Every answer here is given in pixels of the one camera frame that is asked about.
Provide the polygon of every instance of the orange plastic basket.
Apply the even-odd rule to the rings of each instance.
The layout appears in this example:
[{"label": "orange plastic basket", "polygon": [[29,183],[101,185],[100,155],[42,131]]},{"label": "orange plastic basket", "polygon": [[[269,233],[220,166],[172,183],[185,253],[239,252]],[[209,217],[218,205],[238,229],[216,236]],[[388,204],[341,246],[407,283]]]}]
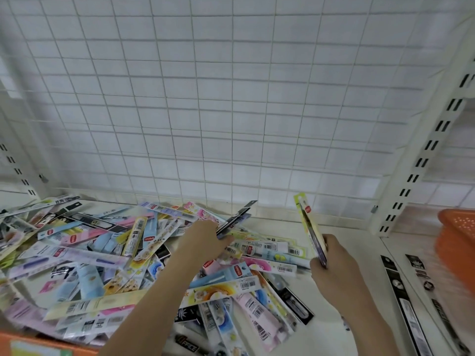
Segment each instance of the orange plastic basket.
[{"label": "orange plastic basket", "polygon": [[475,211],[446,209],[439,212],[438,218],[443,227],[436,252],[475,295]]}]

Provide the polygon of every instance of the brand logo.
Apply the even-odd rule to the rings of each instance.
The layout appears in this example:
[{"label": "brand logo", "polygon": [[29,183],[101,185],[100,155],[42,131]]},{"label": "brand logo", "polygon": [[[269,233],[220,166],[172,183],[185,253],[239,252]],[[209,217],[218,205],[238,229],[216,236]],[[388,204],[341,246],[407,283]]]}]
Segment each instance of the brand logo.
[{"label": "brand logo", "polygon": [[56,253],[53,255],[53,257],[58,257],[61,255],[61,253],[64,251],[64,247],[61,247],[56,251]]},{"label": "brand logo", "polygon": [[239,277],[239,276],[242,276],[242,271],[241,271],[241,268],[239,266],[234,266],[234,271],[236,271],[236,275]]}]

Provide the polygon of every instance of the person's left hand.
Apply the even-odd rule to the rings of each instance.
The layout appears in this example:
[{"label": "person's left hand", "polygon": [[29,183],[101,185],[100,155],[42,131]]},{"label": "person's left hand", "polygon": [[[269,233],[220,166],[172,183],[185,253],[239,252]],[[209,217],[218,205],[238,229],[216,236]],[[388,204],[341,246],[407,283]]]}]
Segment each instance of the person's left hand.
[{"label": "person's left hand", "polygon": [[216,229],[217,223],[213,221],[195,221],[180,238],[176,252],[181,253],[181,257],[187,262],[196,262],[200,266],[206,261],[215,259],[234,241],[232,235],[218,240]]}]

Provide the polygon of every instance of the forearm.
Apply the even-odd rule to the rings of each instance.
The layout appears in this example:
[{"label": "forearm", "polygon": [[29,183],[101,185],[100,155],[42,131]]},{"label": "forearm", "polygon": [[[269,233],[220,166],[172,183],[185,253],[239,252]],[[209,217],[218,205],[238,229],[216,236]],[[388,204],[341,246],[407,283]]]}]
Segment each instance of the forearm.
[{"label": "forearm", "polygon": [[183,295],[200,266],[175,252],[157,281],[99,354],[128,356],[161,352]]},{"label": "forearm", "polygon": [[400,356],[392,330],[376,305],[355,310],[346,320],[353,332],[359,356]]}]

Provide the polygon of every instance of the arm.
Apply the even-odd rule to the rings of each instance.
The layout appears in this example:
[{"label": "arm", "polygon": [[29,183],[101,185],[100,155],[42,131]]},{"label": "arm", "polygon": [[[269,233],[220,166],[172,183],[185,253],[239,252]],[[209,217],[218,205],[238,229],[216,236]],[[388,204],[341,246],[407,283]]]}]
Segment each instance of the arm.
[{"label": "arm", "polygon": [[231,236],[218,240],[216,227],[212,221],[196,221],[187,230],[157,281],[102,347],[100,356],[161,353],[193,277],[233,241]]},{"label": "arm", "polygon": [[310,263],[312,278],[324,298],[346,319],[359,356],[399,356],[389,325],[379,313],[358,263],[333,235],[325,235],[328,269]]}]

